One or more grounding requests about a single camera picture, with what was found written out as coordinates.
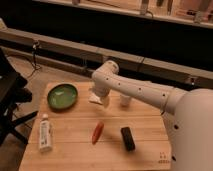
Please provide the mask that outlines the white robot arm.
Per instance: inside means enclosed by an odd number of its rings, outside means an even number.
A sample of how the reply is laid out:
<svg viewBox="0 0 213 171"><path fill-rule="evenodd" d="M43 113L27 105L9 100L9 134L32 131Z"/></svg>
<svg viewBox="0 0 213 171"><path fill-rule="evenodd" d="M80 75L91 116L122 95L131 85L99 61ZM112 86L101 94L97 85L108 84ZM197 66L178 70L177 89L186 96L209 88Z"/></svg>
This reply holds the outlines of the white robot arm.
<svg viewBox="0 0 213 171"><path fill-rule="evenodd" d="M110 90L172 114L171 171L213 171L213 90L190 91L118 75L119 66L106 61L92 73L92 91L99 98Z"/></svg>

